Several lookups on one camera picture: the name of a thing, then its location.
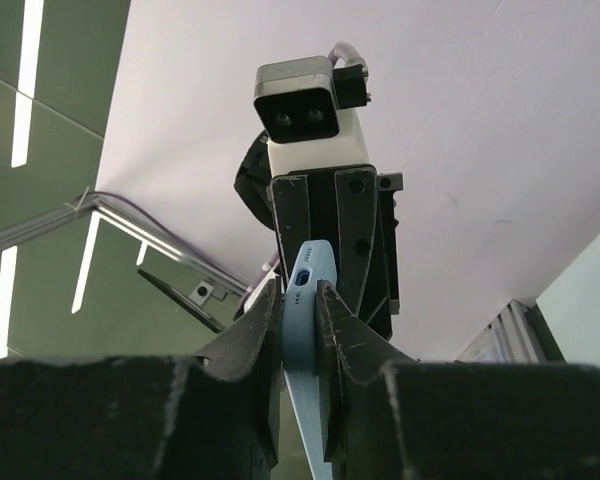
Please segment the phone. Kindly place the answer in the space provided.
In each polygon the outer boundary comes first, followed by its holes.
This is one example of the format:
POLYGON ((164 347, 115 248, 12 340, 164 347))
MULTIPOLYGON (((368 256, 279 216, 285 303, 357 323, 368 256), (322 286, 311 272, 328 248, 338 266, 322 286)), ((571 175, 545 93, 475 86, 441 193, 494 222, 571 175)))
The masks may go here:
POLYGON ((316 334, 318 282, 337 281, 331 244, 302 244, 284 293, 282 320, 283 370, 297 425, 314 479, 331 479, 322 438, 316 334))

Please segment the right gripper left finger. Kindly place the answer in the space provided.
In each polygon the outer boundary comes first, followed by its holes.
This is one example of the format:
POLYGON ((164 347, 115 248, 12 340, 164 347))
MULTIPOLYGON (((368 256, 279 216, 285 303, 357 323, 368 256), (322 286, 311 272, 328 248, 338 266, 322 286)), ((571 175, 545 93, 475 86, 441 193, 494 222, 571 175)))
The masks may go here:
POLYGON ((0 479, 266 479, 281 284, 190 355, 0 360, 0 479))

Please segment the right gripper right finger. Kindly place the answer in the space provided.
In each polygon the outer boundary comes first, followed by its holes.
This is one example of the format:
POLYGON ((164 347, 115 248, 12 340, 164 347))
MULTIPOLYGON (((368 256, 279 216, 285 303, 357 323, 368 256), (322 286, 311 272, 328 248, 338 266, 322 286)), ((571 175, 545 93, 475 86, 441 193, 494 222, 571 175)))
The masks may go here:
POLYGON ((320 282, 324 455, 338 479, 600 479, 600 368, 419 362, 320 282))

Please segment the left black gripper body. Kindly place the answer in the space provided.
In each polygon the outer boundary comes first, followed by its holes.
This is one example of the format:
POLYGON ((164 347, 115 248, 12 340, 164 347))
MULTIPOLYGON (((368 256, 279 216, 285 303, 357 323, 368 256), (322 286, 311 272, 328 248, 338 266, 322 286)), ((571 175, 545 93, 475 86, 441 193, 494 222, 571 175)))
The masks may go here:
MULTIPOLYGON (((339 276, 338 225, 335 173, 355 167, 323 168, 292 172, 307 175, 309 189, 309 240, 326 240, 333 249, 339 276)), ((400 173, 377 175, 377 217, 372 251, 372 264, 367 281, 367 294, 373 293, 376 310, 370 320, 362 320, 386 340, 393 335, 391 317, 399 313, 399 280, 394 193, 403 188, 400 173)))

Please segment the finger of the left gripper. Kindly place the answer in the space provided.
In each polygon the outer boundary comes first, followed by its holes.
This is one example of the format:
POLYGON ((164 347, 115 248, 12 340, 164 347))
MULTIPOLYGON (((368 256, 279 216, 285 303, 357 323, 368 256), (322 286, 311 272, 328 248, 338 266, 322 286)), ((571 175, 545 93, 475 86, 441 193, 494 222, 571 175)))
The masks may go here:
POLYGON ((376 310, 367 294, 377 217, 377 175, 374 167, 335 173, 339 276, 337 289, 351 312, 370 320, 376 310))
POLYGON ((308 176, 275 177, 269 190, 281 269, 289 280, 302 243, 311 237, 308 176))

